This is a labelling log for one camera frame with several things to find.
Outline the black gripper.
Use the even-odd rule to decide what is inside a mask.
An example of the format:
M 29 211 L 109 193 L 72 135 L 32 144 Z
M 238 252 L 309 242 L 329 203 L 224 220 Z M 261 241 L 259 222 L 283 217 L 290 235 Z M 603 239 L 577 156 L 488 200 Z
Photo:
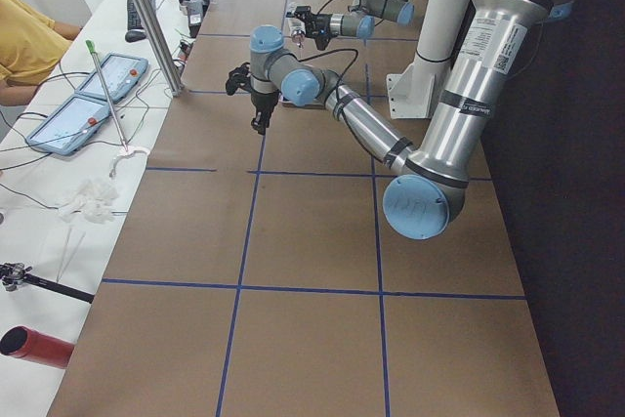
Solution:
M 251 102 L 256 111 L 255 117 L 251 121 L 251 126 L 259 135 L 264 135 L 267 132 L 271 123 L 271 115 L 277 105 L 278 98 L 278 91 L 268 94 L 255 90 L 251 92 Z
M 305 25 L 306 38 L 314 41 L 330 41 L 331 14 L 315 14 L 310 6 L 296 6 L 292 10 L 292 17 L 301 20 Z

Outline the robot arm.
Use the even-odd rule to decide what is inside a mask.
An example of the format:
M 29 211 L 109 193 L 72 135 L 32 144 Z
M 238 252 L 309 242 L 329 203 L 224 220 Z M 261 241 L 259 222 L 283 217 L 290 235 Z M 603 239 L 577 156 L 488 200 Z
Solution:
M 311 39 L 319 51 L 336 37 L 365 40 L 372 36 L 377 22 L 407 25 L 413 16 L 414 5 L 409 0 L 354 0 L 344 14 L 292 3 L 285 14 L 291 40 L 301 46 L 305 39 Z
M 280 99 L 320 104 L 394 174 L 383 197 L 388 223 L 428 239 L 461 212 L 469 159 L 528 31 L 565 18 L 572 0 L 429 0 L 413 62 L 388 78 L 392 116 L 427 117 L 414 145 L 334 71 L 308 66 L 286 49 L 282 32 L 256 27 L 244 88 L 264 133 Z

